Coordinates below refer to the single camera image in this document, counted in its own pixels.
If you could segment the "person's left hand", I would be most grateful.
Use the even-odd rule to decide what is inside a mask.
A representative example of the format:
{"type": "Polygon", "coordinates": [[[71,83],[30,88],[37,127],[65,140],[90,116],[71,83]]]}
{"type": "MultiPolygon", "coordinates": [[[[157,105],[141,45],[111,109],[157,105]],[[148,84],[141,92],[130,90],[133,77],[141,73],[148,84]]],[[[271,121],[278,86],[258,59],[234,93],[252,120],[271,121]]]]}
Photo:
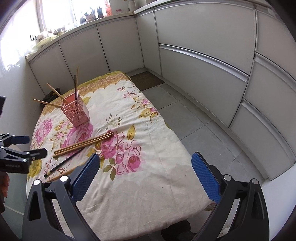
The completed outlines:
{"type": "Polygon", "coordinates": [[[8,189],[10,178],[6,172],[1,172],[0,175],[0,194],[1,194],[1,213],[4,212],[4,198],[8,197],[8,189]]]}

